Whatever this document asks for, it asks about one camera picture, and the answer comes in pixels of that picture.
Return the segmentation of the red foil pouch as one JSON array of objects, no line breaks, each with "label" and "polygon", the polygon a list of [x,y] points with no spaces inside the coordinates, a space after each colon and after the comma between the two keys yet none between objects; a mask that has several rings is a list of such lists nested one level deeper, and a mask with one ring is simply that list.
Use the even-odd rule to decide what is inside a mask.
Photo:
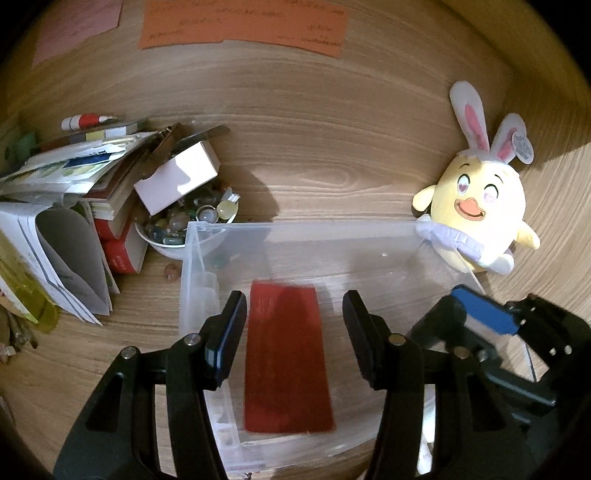
[{"label": "red foil pouch", "polygon": [[243,425],[259,434],[335,428],[315,288],[252,283]]}]

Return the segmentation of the clear plastic storage bin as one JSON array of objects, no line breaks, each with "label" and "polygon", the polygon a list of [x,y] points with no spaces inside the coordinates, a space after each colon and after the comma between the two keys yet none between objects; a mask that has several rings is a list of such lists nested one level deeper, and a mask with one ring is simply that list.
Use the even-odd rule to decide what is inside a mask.
[{"label": "clear plastic storage bin", "polygon": [[327,433],[245,430],[245,346],[229,377],[206,402],[226,470],[245,474],[321,462],[373,444],[385,396],[363,380],[342,320],[342,297],[358,291],[370,312],[405,333],[443,296],[464,284],[489,289],[484,275],[449,266],[404,221],[311,221],[188,226],[183,249],[179,331],[188,334],[219,312],[229,294],[253,282],[311,287],[322,320],[325,367],[335,425]]}]

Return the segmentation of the yellow chick bunny plush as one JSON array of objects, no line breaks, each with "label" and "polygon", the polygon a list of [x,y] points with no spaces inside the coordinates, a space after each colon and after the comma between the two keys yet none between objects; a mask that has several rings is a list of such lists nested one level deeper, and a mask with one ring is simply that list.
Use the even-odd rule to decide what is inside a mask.
[{"label": "yellow chick bunny plush", "polygon": [[469,82],[454,83],[450,101],[468,148],[456,154],[436,184],[415,194],[412,207],[421,214],[415,232],[461,272],[508,275],[515,266],[513,244],[540,247],[524,221],[525,190],[511,166],[515,159],[531,164],[534,149],[516,113],[488,138],[482,99]]}]

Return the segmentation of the yellow green spray bottle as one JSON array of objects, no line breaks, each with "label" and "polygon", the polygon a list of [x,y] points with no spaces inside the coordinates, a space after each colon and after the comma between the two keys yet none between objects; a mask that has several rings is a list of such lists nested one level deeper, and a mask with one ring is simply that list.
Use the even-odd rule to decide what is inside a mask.
[{"label": "yellow green spray bottle", "polygon": [[1,293],[13,313],[32,322],[44,334],[59,320],[59,308],[30,273],[18,250],[1,233]]}]

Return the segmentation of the folded white paper leaflets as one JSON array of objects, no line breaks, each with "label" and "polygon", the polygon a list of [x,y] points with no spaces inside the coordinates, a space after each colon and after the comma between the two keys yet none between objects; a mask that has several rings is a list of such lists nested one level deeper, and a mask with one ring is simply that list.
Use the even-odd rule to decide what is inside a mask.
[{"label": "folded white paper leaflets", "polygon": [[74,209],[1,204],[1,233],[54,304],[98,325],[112,311],[112,275],[92,221]]}]

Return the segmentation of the white bowl of stones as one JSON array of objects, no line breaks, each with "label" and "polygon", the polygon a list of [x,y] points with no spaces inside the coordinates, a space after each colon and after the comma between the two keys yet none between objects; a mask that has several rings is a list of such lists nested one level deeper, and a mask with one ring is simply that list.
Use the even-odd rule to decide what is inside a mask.
[{"label": "white bowl of stones", "polygon": [[232,223],[238,217],[241,200],[242,195],[228,182],[211,180],[156,214],[144,211],[134,220],[134,228],[157,253],[181,260],[190,223]]}]

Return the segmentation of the stack of books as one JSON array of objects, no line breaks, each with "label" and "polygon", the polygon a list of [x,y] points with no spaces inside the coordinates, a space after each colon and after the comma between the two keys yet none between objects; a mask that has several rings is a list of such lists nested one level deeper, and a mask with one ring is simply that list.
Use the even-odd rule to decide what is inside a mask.
[{"label": "stack of books", "polygon": [[173,128],[63,146],[30,157],[1,178],[1,196],[37,205],[64,205],[85,197],[126,161],[150,155]]}]

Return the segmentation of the small white cardboard box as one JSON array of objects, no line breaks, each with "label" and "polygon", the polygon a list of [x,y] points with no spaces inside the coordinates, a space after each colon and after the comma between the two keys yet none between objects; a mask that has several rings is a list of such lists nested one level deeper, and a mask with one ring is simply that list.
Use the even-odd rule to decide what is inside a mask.
[{"label": "small white cardboard box", "polygon": [[208,140],[181,151],[134,189],[147,212],[153,216],[183,196],[213,180],[219,171],[218,160]]}]

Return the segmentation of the red white marker pen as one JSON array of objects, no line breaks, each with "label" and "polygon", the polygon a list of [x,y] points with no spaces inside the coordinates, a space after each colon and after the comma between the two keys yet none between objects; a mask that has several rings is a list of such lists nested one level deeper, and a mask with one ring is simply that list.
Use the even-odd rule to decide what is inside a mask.
[{"label": "red white marker pen", "polygon": [[73,132],[95,128],[116,120],[117,118],[111,115],[98,115],[94,113],[78,114],[64,118],[61,121],[60,129],[64,132]]}]

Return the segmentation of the orange sticky note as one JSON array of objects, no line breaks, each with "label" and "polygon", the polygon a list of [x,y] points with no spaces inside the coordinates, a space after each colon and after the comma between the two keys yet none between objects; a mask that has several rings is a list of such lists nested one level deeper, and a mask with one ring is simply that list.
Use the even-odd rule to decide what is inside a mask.
[{"label": "orange sticky note", "polygon": [[243,41],[338,58],[348,21],[329,1],[148,1],[139,47]]}]

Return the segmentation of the pink sticky note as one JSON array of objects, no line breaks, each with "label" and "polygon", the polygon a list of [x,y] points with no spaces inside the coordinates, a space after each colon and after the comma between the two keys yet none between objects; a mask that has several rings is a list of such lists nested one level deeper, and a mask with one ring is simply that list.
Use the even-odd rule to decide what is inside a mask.
[{"label": "pink sticky note", "polygon": [[122,4],[121,0],[58,1],[41,20],[32,66],[117,28]]}]

